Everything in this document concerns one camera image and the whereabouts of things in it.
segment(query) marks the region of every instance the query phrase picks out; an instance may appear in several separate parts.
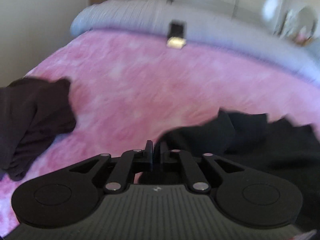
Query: circular pad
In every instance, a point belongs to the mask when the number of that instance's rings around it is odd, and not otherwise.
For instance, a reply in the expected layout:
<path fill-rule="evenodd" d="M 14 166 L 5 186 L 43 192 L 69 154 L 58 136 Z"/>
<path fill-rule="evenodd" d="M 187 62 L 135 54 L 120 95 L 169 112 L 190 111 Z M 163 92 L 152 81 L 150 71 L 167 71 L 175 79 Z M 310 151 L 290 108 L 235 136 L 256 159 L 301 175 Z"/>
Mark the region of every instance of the circular pad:
<path fill-rule="evenodd" d="M 11 203 L 20 222 L 58 228 L 87 217 L 98 201 L 98 190 L 86 174 L 60 170 L 19 186 Z"/>
<path fill-rule="evenodd" d="M 35 199 L 43 205 L 55 206 L 63 204 L 71 197 L 70 188 L 61 184 L 50 184 L 36 190 Z"/>
<path fill-rule="evenodd" d="M 279 191 L 270 185 L 250 185 L 242 191 L 244 198 L 252 204 L 259 206 L 271 205 L 280 198 Z"/>
<path fill-rule="evenodd" d="M 293 223 L 302 206 L 301 192 L 294 184 L 253 170 L 226 176 L 215 200 L 229 218 L 256 228 Z"/>

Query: pink object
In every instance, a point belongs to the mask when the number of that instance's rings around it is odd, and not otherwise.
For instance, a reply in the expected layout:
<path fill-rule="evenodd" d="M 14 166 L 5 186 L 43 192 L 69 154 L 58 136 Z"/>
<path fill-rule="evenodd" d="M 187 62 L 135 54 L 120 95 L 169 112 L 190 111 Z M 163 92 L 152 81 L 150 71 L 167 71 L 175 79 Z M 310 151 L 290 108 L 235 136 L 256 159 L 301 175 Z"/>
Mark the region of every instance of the pink object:
<path fill-rule="evenodd" d="M 28 75 L 72 81 L 73 133 L 32 165 L 23 181 L 0 182 L 0 235 L 18 222 L 10 206 L 23 182 L 100 153 L 143 148 L 166 130 L 213 118 L 219 107 L 270 120 L 289 115 L 320 135 L 320 90 L 279 67 L 206 45 L 166 47 L 166 39 L 118 31 L 87 32 Z"/>

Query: pillow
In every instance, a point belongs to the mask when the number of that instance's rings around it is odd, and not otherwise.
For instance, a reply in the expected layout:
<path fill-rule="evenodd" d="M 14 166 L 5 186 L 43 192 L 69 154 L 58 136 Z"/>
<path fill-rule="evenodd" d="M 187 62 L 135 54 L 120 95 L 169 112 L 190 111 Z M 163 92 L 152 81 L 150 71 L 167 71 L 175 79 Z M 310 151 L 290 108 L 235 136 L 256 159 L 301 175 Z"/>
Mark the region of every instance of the pillow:
<path fill-rule="evenodd" d="M 320 69 L 304 49 L 271 36 L 254 25 L 165 1 L 108 0 L 84 9 L 70 30 L 74 36 L 101 28 L 167 36 L 173 20 L 186 23 L 187 42 L 202 42 L 238 51 L 280 65 L 320 84 Z"/>
<path fill-rule="evenodd" d="M 320 38 L 316 38 L 311 43 L 304 47 L 308 54 L 313 57 L 318 66 L 320 67 Z"/>

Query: clothing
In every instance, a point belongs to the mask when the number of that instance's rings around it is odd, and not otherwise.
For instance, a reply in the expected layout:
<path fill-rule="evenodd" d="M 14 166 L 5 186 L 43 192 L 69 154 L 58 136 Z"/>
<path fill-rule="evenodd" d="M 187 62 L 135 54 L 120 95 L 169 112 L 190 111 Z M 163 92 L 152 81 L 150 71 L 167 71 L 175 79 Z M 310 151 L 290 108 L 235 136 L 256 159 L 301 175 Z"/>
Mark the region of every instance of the clothing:
<path fill-rule="evenodd" d="M 73 131 L 69 88 L 67 79 L 50 83 L 36 78 L 0 88 L 0 175 L 23 179 L 56 135 Z"/>
<path fill-rule="evenodd" d="M 247 167 L 294 183 L 303 194 L 303 207 L 296 221 L 303 230 L 320 229 L 320 143 L 310 125 L 294 127 L 286 118 L 267 123 L 267 115 L 227 113 L 204 125 L 182 127 L 165 133 L 155 145 L 166 142 L 169 150 L 180 149 L 201 157 L 213 153 Z M 180 183 L 175 173 L 150 172 L 143 184 Z"/>

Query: black plastic device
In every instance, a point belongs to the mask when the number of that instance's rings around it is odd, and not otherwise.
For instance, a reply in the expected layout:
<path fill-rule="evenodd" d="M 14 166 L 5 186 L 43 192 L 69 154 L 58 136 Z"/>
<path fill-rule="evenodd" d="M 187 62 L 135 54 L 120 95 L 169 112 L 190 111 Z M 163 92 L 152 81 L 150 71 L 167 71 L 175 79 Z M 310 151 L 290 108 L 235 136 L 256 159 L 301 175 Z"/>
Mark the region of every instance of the black plastic device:
<path fill-rule="evenodd" d="M 184 38 L 185 23 L 172 21 L 169 25 L 168 39 L 172 37 Z"/>
<path fill-rule="evenodd" d="M 175 185 L 134 184 L 136 173 L 177 172 Z M 292 183 L 212 153 L 195 158 L 153 143 L 100 154 L 32 179 L 12 196 L 20 225 L 6 240 L 288 240 L 302 195 Z"/>

